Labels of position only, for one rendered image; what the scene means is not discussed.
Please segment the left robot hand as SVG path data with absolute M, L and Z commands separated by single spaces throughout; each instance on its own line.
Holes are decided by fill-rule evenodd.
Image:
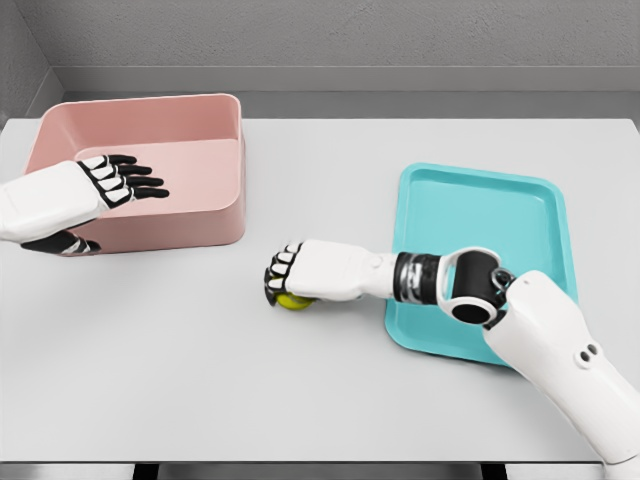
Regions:
M 164 181 L 151 176 L 129 155 L 100 155 L 81 161 L 63 161 L 41 172 L 48 181 L 48 232 L 43 238 L 19 243 L 26 250 L 81 256 L 101 251 L 73 229 L 96 220 L 102 213 L 135 200 L 169 196 Z

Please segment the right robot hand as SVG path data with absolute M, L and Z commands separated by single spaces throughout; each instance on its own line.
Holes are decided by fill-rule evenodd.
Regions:
M 330 302 L 352 301 L 364 291 L 364 271 L 370 253 L 363 247 L 306 240 L 276 252 L 265 270 L 267 301 L 299 297 Z

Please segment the yellow-green tennis ball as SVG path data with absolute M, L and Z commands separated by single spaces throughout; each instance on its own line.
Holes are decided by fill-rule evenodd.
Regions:
M 283 293 L 276 296 L 276 302 L 283 308 L 291 311 L 300 311 L 311 306 L 315 300 L 300 297 L 291 293 Z

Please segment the pink rectangular basket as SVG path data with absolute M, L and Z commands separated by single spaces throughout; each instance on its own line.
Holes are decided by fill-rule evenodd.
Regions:
M 24 171 L 101 154 L 137 158 L 165 199 L 135 200 L 76 228 L 104 254 L 227 245 L 245 232 L 239 100 L 200 94 L 62 103 L 42 117 Z

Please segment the blue rectangular tray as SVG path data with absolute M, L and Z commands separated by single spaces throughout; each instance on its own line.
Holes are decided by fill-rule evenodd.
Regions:
M 534 177 L 416 163 L 400 176 L 392 250 L 446 255 L 465 247 L 496 252 L 516 275 L 538 270 L 578 297 L 564 197 Z M 478 325 L 436 306 L 390 300 L 385 327 L 409 350 L 501 364 Z

